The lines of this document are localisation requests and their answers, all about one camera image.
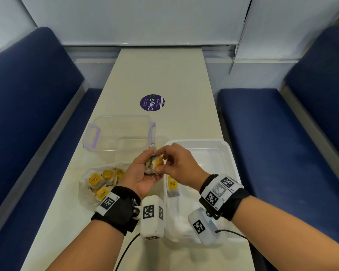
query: person's right hand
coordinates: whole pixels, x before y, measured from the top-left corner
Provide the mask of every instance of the person's right hand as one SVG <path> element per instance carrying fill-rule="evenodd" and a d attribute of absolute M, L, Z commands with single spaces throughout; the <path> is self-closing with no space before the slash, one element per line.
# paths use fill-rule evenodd
<path fill-rule="evenodd" d="M 156 156 L 163 154 L 167 160 L 165 165 L 156 168 L 156 173 L 170 175 L 177 182 L 200 190 L 203 182 L 209 177 L 195 161 L 191 152 L 179 144 L 166 145 L 156 152 Z"/>

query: blue seat cushion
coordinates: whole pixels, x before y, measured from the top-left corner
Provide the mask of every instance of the blue seat cushion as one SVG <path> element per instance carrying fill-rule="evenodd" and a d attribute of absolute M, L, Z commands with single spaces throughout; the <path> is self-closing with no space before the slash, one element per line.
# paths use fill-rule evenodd
<path fill-rule="evenodd" d="M 83 96 L 1 229 L 0 271 L 21 269 L 101 92 L 89 89 Z"/>
<path fill-rule="evenodd" d="M 0 205 L 82 82 L 49 28 L 0 53 Z"/>
<path fill-rule="evenodd" d="M 339 180 L 276 89 L 222 89 L 240 178 L 259 199 L 339 243 Z"/>
<path fill-rule="evenodd" d="M 339 152 L 339 27 L 321 33 L 286 84 Z"/>

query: round sticker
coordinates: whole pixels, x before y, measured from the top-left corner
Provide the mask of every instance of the round sticker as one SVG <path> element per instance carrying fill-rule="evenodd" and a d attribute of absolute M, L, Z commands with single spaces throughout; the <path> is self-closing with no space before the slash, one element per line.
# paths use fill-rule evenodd
<path fill-rule="evenodd" d="M 164 99 L 155 94 L 147 95 L 140 100 L 140 106 L 147 111 L 157 111 L 164 106 Z"/>

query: hand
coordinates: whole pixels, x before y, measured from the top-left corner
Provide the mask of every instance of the hand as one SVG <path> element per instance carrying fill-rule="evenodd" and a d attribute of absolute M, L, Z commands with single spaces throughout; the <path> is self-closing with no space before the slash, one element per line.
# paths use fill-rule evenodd
<path fill-rule="evenodd" d="M 152 174 L 149 177 L 145 174 L 145 161 L 154 153 L 154 147 L 151 147 L 142 152 L 129 166 L 122 180 L 118 183 L 119 186 L 128 187 L 143 199 L 146 194 L 158 182 L 162 175 Z"/>
<path fill-rule="evenodd" d="M 203 182 L 209 177 L 195 161 L 191 152 L 179 144 L 166 145 L 156 152 L 156 156 L 163 154 L 167 160 L 165 165 L 157 167 L 156 172 L 167 174 L 183 185 L 200 190 Z"/>

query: white tray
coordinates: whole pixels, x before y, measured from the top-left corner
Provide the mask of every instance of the white tray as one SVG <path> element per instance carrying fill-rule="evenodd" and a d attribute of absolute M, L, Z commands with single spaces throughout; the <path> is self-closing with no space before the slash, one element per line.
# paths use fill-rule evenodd
<path fill-rule="evenodd" d="M 166 145 L 178 143 L 184 148 L 191 151 L 197 163 L 210 174 L 226 174 L 237 182 L 241 183 L 237 171 L 235 160 L 232 155 L 230 146 L 218 139 L 201 139 L 201 140 L 172 140 Z M 194 233 L 192 227 L 187 221 L 188 215 L 195 209 L 202 207 L 199 203 L 199 192 L 178 184 L 180 196 L 167 197 L 167 179 L 164 177 L 164 222 L 165 236 L 174 242 L 181 244 L 200 244 L 199 238 Z M 237 231 L 236 227 L 224 218 L 214 220 L 218 229 L 228 229 Z M 235 234 L 228 233 L 224 236 L 231 241 L 242 242 L 244 239 Z"/>

